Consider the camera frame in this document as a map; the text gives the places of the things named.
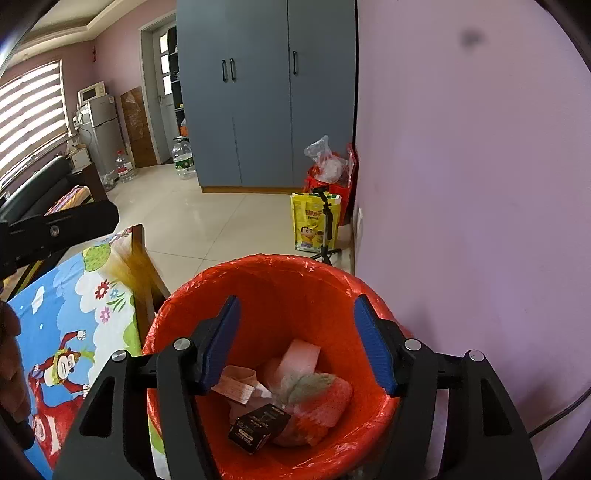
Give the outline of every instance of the ceiling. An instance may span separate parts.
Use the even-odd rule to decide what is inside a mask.
[[[9,66],[54,48],[94,40],[145,1],[60,0],[25,35]]]

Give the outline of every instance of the bottle label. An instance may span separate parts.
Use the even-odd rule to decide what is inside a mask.
[[[189,158],[182,158],[181,160],[174,161],[175,170],[184,170],[185,168],[192,167],[194,165],[193,156]]]

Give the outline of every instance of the gray wardrobe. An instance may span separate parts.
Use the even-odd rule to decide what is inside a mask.
[[[177,0],[177,35],[202,186],[301,186],[323,135],[345,154],[355,0]]]

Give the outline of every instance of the person's hand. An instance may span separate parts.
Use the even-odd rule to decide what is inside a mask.
[[[31,414],[21,352],[15,339],[20,333],[17,315],[0,301],[0,405],[17,423]]]

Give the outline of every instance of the black cable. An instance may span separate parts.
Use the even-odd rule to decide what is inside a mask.
[[[563,417],[566,417],[569,413],[571,413],[575,408],[577,408],[581,403],[583,403],[587,398],[591,395],[591,388],[589,388],[583,395],[581,395],[574,403],[570,404],[560,413],[554,415],[551,419],[545,421],[542,425],[534,428],[531,432],[528,433],[529,437],[532,438],[535,435],[538,435],[539,432],[542,430],[547,429],[553,423],[556,423]]]

